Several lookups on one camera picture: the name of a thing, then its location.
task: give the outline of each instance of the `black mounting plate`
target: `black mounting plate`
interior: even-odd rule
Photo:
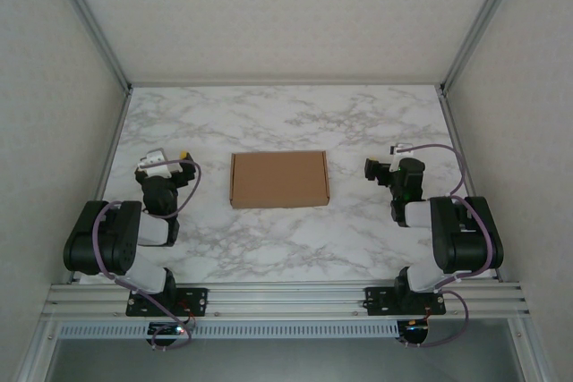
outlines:
[[[364,292],[366,300],[363,302],[363,307],[368,310],[369,317],[388,315],[420,315],[425,317],[426,309],[424,305],[430,307],[432,315],[445,315],[446,313],[444,299],[441,294],[416,293],[415,300],[410,301],[407,306],[404,304],[400,306],[393,286],[370,286],[364,288]]]
[[[186,318],[190,312],[195,317],[204,317],[208,295],[209,290],[207,288],[177,288],[175,306],[169,310],[176,317]],[[139,294],[130,293],[125,315],[128,317],[164,317],[165,313]]]

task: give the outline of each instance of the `metal grille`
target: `metal grille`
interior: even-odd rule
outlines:
[[[149,322],[67,322],[60,339],[141,339]],[[245,321],[199,322],[195,339],[325,339],[397,337],[398,323],[378,321]],[[175,338],[159,335],[158,338]]]

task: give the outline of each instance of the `cardboard box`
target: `cardboard box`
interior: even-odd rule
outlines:
[[[325,151],[233,154],[231,206],[304,208],[329,204]]]

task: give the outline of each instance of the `white wall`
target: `white wall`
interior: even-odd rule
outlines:
[[[504,0],[450,93],[505,269],[573,380],[573,0]]]
[[[132,82],[435,83],[483,0],[87,0]]]
[[[17,370],[122,94],[68,0],[0,0],[0,353]]]

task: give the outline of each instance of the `marble surface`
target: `marble surface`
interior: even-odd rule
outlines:
[[[398,227],[389,190],[363,177],[364,160],[384,160],[397,142],[451,144],[433,87],[135,89],[105,199],[141,199],[133,170],[149,150],[163,147],[169,158],[189,150],[204,175],[177,243],[140,247],[178,282],[389,279],[431,254],[430,231]],[[232,153],[306,149],[327,151],[327,207],[231,208]],[[426,164],[424,197],[458,182],[448,151],[415,156]]]

